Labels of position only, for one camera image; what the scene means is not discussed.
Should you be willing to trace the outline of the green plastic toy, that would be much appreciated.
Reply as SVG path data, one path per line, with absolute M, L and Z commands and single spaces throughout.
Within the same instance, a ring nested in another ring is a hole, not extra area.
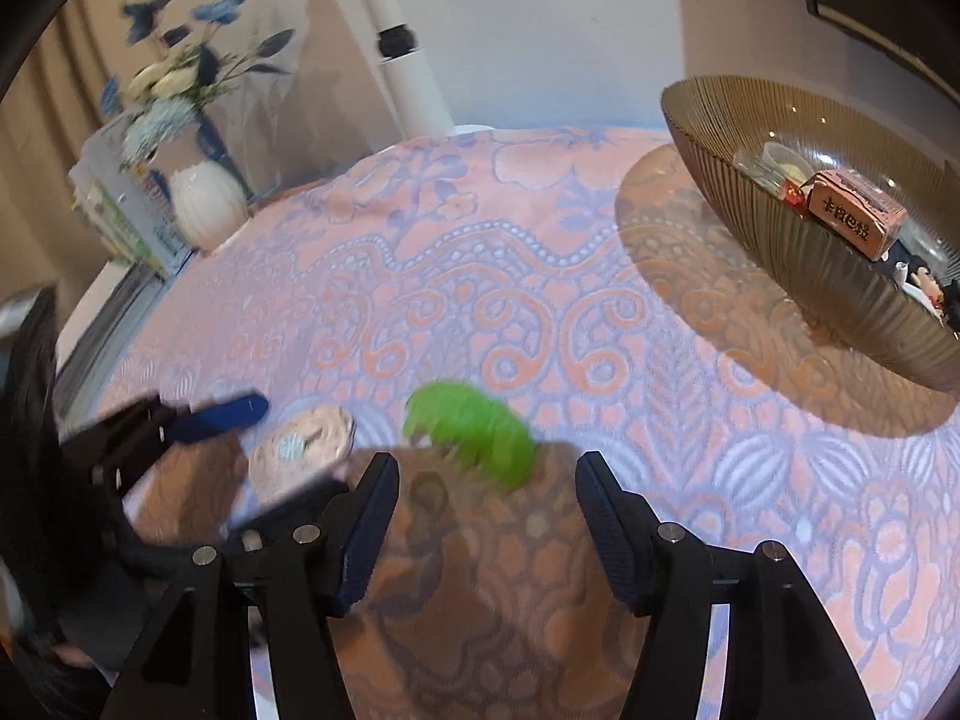
M 460 468 L 475 470 L 501 488 L 527 483 L 537 442 L 527 424 L 500 400 L 462 380 L 433 380 L 405 403 L 404 436 L 446 447 Z

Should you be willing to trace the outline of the amber ribbed glass bowl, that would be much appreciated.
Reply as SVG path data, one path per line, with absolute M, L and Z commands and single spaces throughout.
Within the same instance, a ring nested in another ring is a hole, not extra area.
M 839 338 L 905 379 L 953 394 L 958 340 L 835 231 L 789 208 L 736 159 L 776 140 L 850 167 L 887 190 L 958 275 L 958 166 L 936 163 L 859 110 L 807 89 L 739 75 L 664 89 L 664 119 L 693 181 L 747 254 Z

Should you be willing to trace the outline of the small doll figure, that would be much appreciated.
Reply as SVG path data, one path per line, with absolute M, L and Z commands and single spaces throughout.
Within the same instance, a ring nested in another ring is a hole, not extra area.
M 893 264 L 896 286 L 919 302 L 940 323 L 958 330 L 958 281 L 941 283 L 926 265 L 911 265 L 907 260 Z

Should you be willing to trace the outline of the pink card box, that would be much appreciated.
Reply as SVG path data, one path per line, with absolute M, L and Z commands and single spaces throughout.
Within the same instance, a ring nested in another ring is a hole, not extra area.
M 882 259 L 898 239 L 908 211 L 859 172 L 823 169 L 803 186 L 807 210 L 866 259 Z

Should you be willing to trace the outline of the pink patterned tablecloth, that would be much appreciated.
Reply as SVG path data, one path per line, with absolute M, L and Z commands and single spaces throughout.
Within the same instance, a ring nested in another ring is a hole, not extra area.
M 537 442 L 501 488 L 404 436 L 462 380 Z M 573 494 L 587 450 L 708 543 L 781 541 L 875 713 L 919 718 L 958 667 L 958 403 L 838 343 L 716 220 L 660 133 L 421 140 L 262 210 L 110 356 L 91 413 L 258 388 L 262 426 L 166 457 L 128 504 L 199 539 L 247 517 L 257 444 L 335 403 L 402 497 L 335 624 L 363 718 L 612 718 L 646 626 L 613 600 Z

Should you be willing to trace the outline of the white ribbed vase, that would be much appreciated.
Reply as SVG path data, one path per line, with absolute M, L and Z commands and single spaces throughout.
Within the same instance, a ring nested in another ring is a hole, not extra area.
M 249 221 L 244 188 L 215 161 L 174 172 L 169 192 L 179 231 L 204 254 L 215 252 Z

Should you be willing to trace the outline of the clear plastic measuring cup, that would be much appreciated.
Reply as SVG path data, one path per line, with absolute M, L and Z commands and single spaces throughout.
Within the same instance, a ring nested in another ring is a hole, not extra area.
M 734 154 L 736 168 L 755 184 L 784 199 L 789 187 L 802 187 L 815 169 L 795 149 L 773 140 L 760 151 L 741 148 Z

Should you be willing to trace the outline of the white floor lamp pole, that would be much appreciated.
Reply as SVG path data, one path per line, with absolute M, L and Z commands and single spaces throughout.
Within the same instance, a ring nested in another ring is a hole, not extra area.
M 444 101 L 427 54 L 402 15 L 397 0 L 364 0 L 381 57 L 382 78 L 405 138 L 454 137 L 490 132 L 485 124 L 456 124 Z

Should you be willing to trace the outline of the blue white artificial flowers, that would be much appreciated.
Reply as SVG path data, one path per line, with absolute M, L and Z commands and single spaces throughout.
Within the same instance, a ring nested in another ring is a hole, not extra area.
M 128 0 L 121 5 L 127 21 L 127 44 L 145 44 L 155 60 L 133 73 L 128 82 L 111 76 L 99 99 L 101 114 L 124 121 L 122 164 L 141 166 L 202 125 L 205 109 L 247 75 L 281 75 L 274 59 L 293 41 L 295 32 L 282 29 L 252 39 L 242 52 L 221 52 L 215 37 L 241 18 L 247 0 L 215 0 L 192 8 L 187 20 L 167 26 L 164 14 L 174 0 Z

